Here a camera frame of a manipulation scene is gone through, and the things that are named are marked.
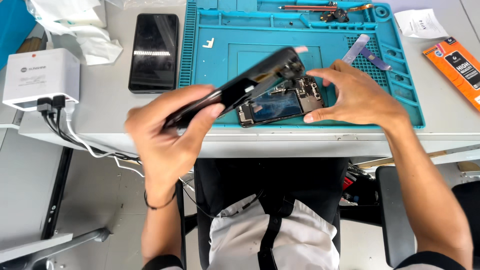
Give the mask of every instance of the screen protector box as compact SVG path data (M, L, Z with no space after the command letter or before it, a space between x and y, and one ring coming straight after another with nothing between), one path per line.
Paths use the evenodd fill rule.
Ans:
M453 37L423 52L480 110L480 62Z

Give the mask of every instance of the floor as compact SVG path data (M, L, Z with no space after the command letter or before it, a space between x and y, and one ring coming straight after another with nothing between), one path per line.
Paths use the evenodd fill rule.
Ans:
M455 164L439 168L451 186L464 180ZM195 198L193 191L188 192ZM75 150L56 229L77 236L106 226L113 235L103 243L88 242L59 253L53 258L56 268L141 269L140 235L146 213L143 194L144 179L137 173L118 168L113 159L95 159L88 152ZM195 213L195 205L184 198L185 214ZM187 235L186 243L188 269L200 270L196 230ZM341 270L391 269L385 262L381 227L341 221L341 247Z

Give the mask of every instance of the left hand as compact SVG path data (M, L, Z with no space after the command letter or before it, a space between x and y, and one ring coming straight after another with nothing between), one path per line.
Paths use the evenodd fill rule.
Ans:
M213 86L188 86L162 94L142 108L128 112L125 129L142 160L151 206L160 207L171 200L175 183L193 167L203 138L225 106L218 103L202 109L182 136L178 136L175 129L162 130L165 118L213 90Z

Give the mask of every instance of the right hand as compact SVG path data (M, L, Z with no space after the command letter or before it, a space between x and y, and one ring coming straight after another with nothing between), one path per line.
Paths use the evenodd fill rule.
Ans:
M408 121L402 105L385 92L368 74L341 60L330 68L313 69L308 75L323 78L323 86L335 84L337 101L334 106L317 109L306 114L303 120L312 123L325 119L355 124L377 124L383 128L398 121Z

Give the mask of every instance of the smartphone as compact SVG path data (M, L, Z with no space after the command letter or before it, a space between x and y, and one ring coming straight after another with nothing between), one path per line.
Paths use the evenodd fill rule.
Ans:
M175 14L139 14L133 41L128 89L134 94L175 89L179 18Z
M240 126L252 127L305 115L325 107L315 78L302 76L289 86L280 84L237 108Z
M303 72L305 67L295 49L288 47L276 51L203 99L169 115L164 128L186 128L201 109L215 103L225 105L225 110L219 116L221 117L279 84L287 87L290 84L295 85L295 79Z

